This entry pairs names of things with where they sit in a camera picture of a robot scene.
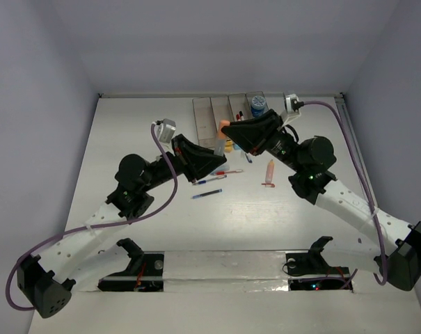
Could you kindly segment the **orange highlighter pen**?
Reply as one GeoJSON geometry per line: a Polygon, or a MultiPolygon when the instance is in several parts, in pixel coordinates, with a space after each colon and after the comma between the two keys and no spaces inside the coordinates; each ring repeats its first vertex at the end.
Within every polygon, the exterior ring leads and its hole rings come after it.
{"type": "Polygon", "coordinates": [[[222,132],[222,129],[225,126],[229,126],[229,125],[230,125],[230,121],[228,120],[221,120],[219,123],[219,128],[216,133],[216,140],[214,144],[214,154],[217,156],[222,157],[224,155],[225,145],[227,142],[227,136],[222,132]]]}

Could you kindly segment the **blue tape roll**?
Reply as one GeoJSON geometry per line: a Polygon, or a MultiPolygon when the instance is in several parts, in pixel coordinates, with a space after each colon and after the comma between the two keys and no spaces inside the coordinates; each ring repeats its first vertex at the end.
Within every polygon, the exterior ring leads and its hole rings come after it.
{"type": "Polygon", "coordinates": [[[252,97],[251,100],[251,113],[254,118],[260,117],[267,107],[267,101],[261,95],[252,97]]]}

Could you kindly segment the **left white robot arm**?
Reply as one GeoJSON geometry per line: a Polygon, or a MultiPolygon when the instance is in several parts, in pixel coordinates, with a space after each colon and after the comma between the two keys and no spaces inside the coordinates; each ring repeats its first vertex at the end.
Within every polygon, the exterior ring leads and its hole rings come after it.
{"type": "Polygon", "coordinates": [[[129,225],[149,219],[167,208],[178,190],[178,177],[195,183],[222,166],[223,153],[193,144],[183,135],[171,140],[172,152],[160,151],[149,162],[128,154],[115,175],[117,187],[99,209],[78,228],[50,237],[23,254],[11,271],[19,290],[43,319],[60,312],[74,291],[99,282],[115,257],[123,273],[143,267],[144,252],[131,239],[106,249],[104,242],[129,225]]]}

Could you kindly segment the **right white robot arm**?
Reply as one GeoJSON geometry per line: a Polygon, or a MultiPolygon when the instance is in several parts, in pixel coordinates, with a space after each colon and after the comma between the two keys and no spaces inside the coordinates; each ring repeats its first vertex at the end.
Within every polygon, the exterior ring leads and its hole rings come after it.
{"type": "Polygon", "coordinates": [[[370,271],[387,283],[410,291],[421,276],[421,221],[412,224],[380,210],[348,189],[329,168],[336,162],[332,143],[315,136],[301,143],[283,119],[269,110],[245,121],[221,121],[220,131],[253,156],[268,152],[294,171],[288,180],[296,195],[332,213],[373,241],[377,255],[370,271]]]}

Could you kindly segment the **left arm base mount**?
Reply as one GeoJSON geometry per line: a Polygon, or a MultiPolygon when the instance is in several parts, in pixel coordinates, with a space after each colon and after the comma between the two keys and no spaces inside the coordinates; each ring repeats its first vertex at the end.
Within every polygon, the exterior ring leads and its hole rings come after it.
{"type": "Polygon", "coordinates": [[[129,263],[123,271],[99,280],[102,292],[162,292],[164,290],[164,253],[144,252],[130,238],[116,243],[126,252],[129,263]]]}

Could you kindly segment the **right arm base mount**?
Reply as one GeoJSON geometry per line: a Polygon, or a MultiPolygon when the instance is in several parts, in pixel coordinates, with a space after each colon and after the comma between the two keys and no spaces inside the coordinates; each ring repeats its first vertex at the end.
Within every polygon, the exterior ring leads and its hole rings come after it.
{"type": "Polygon", "coordinates": [[[304,252],[286,253],[281,269],[289,276],[291,291],[353,291],[349,268],[332,267],[322,257],[326,244],[332,240],[332,237],[323,236],[304,252]]]}

